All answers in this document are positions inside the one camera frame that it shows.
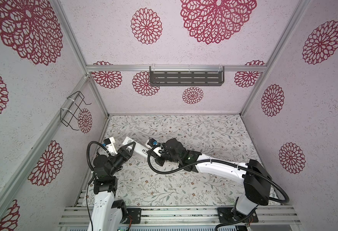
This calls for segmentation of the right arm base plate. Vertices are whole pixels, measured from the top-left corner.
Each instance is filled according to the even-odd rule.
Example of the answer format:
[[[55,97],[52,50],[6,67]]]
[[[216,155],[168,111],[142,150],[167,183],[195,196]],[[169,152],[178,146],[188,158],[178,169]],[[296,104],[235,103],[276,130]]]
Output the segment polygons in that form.
[[[241,221],[241,223],[258,223],[259,219],[254,209],[250,214],[244,215],[237,212],[234,207],[220,207],[217,208],[217,214],[220,223],[232,223]]]

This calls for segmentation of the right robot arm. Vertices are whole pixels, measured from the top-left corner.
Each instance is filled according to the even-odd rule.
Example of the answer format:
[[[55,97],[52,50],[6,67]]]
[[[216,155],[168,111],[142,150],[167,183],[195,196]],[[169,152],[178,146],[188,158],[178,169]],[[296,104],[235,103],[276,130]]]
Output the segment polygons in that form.
[[[244,186],[244,193],[236,200],[234,213],[248,215],[257,206],[267,206],[271,179],[262,165],[254,159],[248,163],[235,163],[212,158],[201,152],[187,150],[175,138],[164,143],[149,139],[146,147],[156,164],[177,163],[180,170],[196,173],[208,173],[227,178]]]

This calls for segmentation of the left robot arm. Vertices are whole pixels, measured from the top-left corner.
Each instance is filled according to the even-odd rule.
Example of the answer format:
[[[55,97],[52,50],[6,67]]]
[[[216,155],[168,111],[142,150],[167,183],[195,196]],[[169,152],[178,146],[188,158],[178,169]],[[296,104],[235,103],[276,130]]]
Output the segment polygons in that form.
[[[94,205],[92,212],[88,212],[90,218],[89,231],[116,231],[119,224],[129,216],[124,200],[116,200],[118,178],[115,174],[120,171],[132,156],[136,142],[130,142],[111,155],[97,155],[91,161],[90,148],[93,144],[107,151],[107,145],[97,141],[91,141],[86,150],[87,164],[92,171],[92,178],[88,184],[93,183]]]

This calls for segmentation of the white remote control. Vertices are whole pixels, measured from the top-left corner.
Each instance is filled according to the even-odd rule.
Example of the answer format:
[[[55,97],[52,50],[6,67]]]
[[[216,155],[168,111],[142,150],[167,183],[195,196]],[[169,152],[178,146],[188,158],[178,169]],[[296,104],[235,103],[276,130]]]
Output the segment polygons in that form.
[[[153,144],[150,144],[150,140],[152,139],[147,139],[144,144],[140,144],[138,141],[127,136],[125,140],[123,141],[122,145],[125,146],[129,143],[135,142],[136,144],[135,144],[134,151],[133,151],[134,155],[136,156],[139,155],[147,159],[148,152],[154,147]],[[162,154],[159,153],[159,150],[161,150],[160,147],[155,148],[151,154],[151,158],[156,160],[156,158],[161,157]]]

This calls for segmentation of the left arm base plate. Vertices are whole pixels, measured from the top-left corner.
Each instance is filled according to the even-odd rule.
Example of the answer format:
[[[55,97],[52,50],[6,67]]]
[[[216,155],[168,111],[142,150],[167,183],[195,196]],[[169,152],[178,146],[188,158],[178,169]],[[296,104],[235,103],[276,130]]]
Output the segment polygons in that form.
[[[126,208],[122,210],[121,224],[140,224],[142,209],[141,208]]]

